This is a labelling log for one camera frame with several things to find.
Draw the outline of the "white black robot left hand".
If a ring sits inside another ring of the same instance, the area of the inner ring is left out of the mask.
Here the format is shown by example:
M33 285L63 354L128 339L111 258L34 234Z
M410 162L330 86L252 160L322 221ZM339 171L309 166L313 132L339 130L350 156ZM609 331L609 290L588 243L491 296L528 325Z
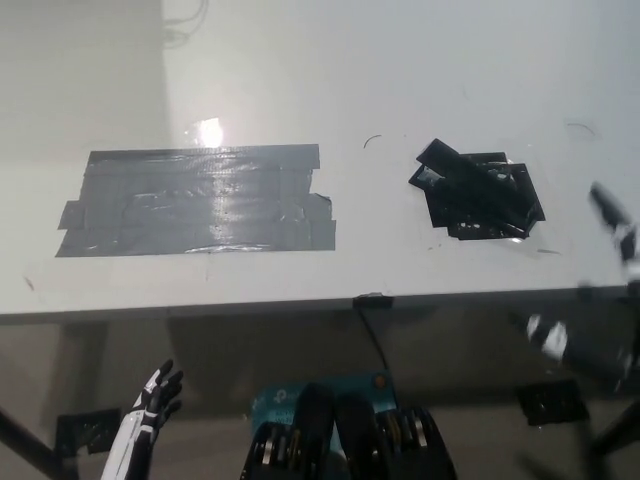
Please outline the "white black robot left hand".
M159 432L182 404L183 372L164 362L147 380L121 421L101 475L102 480L146 480Z

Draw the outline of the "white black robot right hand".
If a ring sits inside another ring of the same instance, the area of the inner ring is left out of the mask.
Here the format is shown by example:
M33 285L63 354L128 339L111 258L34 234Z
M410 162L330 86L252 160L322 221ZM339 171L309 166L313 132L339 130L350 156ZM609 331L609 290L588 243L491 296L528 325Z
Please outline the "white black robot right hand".
M623 300L634 314L639 313L639 226L619 201L600 183L589 192L601 219L609 230L620 255L627 281ZM547 358L595 379L619 385L639 370L639 326L635 325L632 343L609 353L593 333L572 326L569 321L553 319L542 313L510 315L510 323L529 344Z

